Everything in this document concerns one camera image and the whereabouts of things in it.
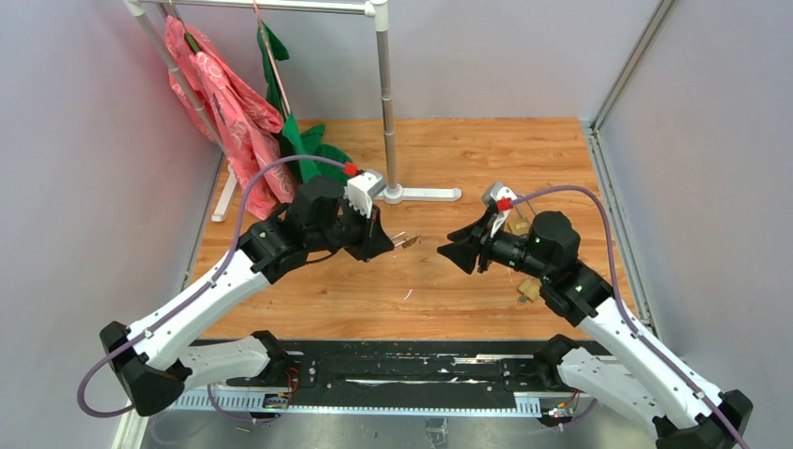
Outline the small brass padlock with key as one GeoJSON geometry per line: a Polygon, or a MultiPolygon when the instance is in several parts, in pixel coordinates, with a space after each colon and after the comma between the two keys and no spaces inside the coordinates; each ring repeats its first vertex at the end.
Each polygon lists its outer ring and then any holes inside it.
{"type": "Polygon", "coordinates": [[[410,246],[416,244],[417,242],[421,241],[422,236],[420,234],[414,234],[412,236],[408,236],[405,232],[400,233],[392,238],[394,248],[395,249],[407,249],[410,246]]]}

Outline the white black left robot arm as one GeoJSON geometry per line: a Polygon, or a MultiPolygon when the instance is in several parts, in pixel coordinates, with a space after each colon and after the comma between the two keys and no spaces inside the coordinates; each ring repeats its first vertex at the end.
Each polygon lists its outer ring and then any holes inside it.
{"type": "Polygon", "coordinates": [[[252,224],[223,259],[157,311],[100,333],[111,366],[133,409],[155,415],[183,393],[230,379],[279,384],[292,361],[268,331],[241,340],[195,345],[206,329],[240,302],[309,263],[311,253],[347,252],[367,262],[394,249],[374,198],[382,175],[364,171],[347,183],[318,176],[290,203],[252,224]]]}

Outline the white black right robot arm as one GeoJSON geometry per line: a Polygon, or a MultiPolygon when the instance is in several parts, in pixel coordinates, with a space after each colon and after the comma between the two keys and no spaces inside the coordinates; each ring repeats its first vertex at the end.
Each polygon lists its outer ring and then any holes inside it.
{"type": "Polygon", "coordinates": [[[723,391],[665,347],[613,287],[579,259],[580,236],[562,212],[540,213],[523,236],[503,230],[502,222],[502,214],[489,210],[449,234],[438,252],[467,274],[497,263],[538,280],[546,307],[619,364],[610,366],[556,335],[536,354],[539,386],[584,391],[643,427],[658,448],[745,447],[751,400],[737,389],[723,391]]]}

